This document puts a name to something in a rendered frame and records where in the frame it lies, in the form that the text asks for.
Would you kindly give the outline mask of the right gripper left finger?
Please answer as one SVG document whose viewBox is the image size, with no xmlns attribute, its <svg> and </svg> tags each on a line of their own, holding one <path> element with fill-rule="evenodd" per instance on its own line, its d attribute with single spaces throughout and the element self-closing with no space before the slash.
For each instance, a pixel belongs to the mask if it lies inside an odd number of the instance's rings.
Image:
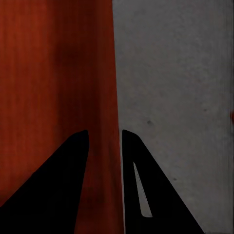
<svg viewBox="0 0 234 234">
<path fill-rule="evenodd" d="M 74 234 L 88 153 L 88 130 L 70 136 L 0 208 L 0 234 Z"/>
</svg>

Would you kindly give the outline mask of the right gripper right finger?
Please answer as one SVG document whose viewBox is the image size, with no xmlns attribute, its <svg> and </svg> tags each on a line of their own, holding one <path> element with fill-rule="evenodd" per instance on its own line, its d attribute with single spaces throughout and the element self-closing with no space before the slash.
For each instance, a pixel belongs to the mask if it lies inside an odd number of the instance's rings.
<svg viewBox="0 0 234 234">
<path fill-rule="evenodd" d="M 122 130 L 126 234 L 205 234 L 140 137 Z M 141 214 L 136 165 L 153 217 Z"/>
</svg>

